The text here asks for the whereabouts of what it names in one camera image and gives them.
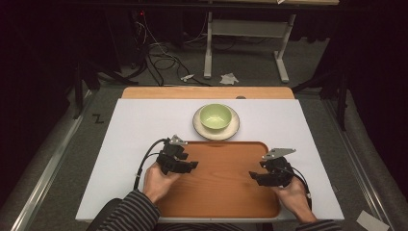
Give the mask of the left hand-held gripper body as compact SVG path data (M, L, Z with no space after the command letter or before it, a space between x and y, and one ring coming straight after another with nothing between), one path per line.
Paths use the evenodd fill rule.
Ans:
M175 166L178 162L186 162L186 160L180 160L178 157L179 154L185 153L184 146L187 144L186 141L183 141L177 135L173 135L171 139L165 141L165 146L156 159L163 174L174 172Z

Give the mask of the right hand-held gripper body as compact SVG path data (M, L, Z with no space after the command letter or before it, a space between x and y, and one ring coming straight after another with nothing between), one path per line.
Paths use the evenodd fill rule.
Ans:
M293 170L285 155L294 153L293 148L272 148L262 159L272 161L272 169L266 169L271 187L286 187L291 183Z

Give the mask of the person's left hand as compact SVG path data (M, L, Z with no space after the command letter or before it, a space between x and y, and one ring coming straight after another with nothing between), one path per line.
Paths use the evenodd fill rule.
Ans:
M157 203L166 196L171 186L182 176L181 173L163 174L159 164L154 163L144 175L142 193L152 203Z

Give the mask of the person's right hand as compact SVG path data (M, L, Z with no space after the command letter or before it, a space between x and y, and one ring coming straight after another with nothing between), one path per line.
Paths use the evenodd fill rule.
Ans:
M300 223L312 223L318 220L309 207L305 187L296 177L287 187L272 187L271 189Z

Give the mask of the white plate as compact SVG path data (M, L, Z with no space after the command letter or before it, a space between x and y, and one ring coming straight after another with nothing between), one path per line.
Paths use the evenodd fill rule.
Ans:
M240 128L240 119L239 119L238 114L232 108L230 108L229 106L227 107L232 113L232 120L226 128L220 129L220 130L213 130L213 129L204 127L199 120L199 112L202 109L201 107L195 112L193 119L192 119L192 124L193 124L195 131L200 136L208 140L212 140L212 141L224 141L224 140L232 138L238 132Z

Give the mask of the wooden tray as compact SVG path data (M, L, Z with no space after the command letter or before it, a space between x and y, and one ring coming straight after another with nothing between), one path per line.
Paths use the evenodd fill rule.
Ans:
M268 152L259 141L191 141L185 147L197 167L184 174L158 202L162 222L244 222L269 220L280 203L250 172L263 173L260 161Z

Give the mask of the white table board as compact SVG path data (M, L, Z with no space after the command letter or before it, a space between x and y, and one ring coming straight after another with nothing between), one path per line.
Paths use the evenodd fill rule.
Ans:
M203 141L194 113L209 99L120 99L89 179L76 218L92 220L110 199L132 190L140 161L154 141L174 134ZM288 161L306 177L318 218L342 219L300 103L295 99L222 99L239 116L233 141L260 141L267 148L293 148Z

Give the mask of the green bowl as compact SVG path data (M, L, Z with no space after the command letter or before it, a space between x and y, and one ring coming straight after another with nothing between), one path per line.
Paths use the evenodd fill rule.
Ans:
M230 124L232 113L226 105L208 104L200 110L199 120L206 128L220 130Z

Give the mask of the wooden table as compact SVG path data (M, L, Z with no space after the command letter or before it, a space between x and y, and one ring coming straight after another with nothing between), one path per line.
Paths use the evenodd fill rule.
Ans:
M124 99L294 99L287 87L129 87Z

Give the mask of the person's striped torso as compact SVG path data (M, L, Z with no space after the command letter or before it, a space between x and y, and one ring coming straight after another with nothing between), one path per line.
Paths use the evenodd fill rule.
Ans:
M154 231L263 231L255 223L159 223Z

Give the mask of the crumpled white paper scrap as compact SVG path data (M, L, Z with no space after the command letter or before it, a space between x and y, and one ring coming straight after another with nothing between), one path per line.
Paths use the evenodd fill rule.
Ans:
M236 78L236 76L233 73L223 74L220 80L220 83L223 85L234 85L235 83L238 83L238 82L239 80Z

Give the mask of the black tripod stand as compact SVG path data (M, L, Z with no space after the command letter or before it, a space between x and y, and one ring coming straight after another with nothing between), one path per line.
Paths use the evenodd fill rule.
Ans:
M330 70L312 79L305 81L292 88L293 93L298 93L308 88L321 86L319 96L321 99L337 99L336 120L340 128L345 130L344 115L346 105L348 78L347 74L341 70Z

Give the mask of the flat white paper sheet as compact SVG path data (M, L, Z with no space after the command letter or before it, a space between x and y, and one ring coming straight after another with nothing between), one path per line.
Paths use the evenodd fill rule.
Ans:
M357 222L367 231L381 231L381 222L366 211L361 212Z

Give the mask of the metal floor rail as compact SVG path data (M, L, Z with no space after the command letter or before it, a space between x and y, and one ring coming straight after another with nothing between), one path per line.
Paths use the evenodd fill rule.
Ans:
M375 149L354 103L346 108L344 130L337 121L336 104L324 101L323 105L345 146L370 214L388 224L389 231L408 231L408 202Z
M4 213L11 212L13 217L12 227L6 231L28 231L62 165L65 151L83 120L82 112L89 106L95 90L82 90L82 94L83 109L77 110L75 103L69 106L24 170L7 206L2 209Z

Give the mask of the white metal desk frame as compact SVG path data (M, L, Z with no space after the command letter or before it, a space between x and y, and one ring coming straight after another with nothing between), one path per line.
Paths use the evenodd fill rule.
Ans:
M283 56L292 33L295 14L291 14L284 22L268 22L254 20L213 19L213 13L207 13L207 40L204 61L204 78L212 77L212 41L213 36L252 37L281 39L281 46L273 52L274 60L282 83L289 83L290 79L285 67Z

